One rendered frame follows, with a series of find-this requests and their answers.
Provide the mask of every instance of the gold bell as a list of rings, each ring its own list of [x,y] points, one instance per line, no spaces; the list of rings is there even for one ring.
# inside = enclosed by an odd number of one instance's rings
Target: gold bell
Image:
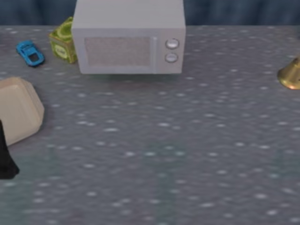
[[[278,80],[289,89],[300,90],[300,57],[278,72]]]

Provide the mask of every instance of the microwave window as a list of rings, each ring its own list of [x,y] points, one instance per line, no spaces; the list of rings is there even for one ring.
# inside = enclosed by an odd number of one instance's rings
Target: microwave window
[[[86,37],[84,41],[90,66],[150,65],[149,37]]]

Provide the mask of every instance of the microwave knob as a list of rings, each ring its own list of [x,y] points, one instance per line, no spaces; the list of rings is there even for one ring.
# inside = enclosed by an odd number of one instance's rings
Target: microwave knob
[[[176,62],[178,60],[178,55],[175,53],[170,53],[165,56],[165,60],[169,63]]]
[[[168,49],[175,49],[175,48],[178,48],[179,47],[179,40],[177,39],[169,39],[166,41],[165,43],[165,46],[168,48]]]

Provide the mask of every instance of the blue fabric background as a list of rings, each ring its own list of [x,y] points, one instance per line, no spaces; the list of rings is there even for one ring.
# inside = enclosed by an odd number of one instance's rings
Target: blue fabric background
[[[300,24],[300,0],[184,0],[187,25]],[[58,25],[76,0],[0,0],[0,25]]]

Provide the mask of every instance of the green box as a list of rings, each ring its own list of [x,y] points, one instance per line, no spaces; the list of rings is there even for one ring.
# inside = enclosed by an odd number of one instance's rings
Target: green box
[[[73,17],[69,17],[62,25],[49,34],[53,54],[69,63],[77,61],[71,32],[72,21]]]

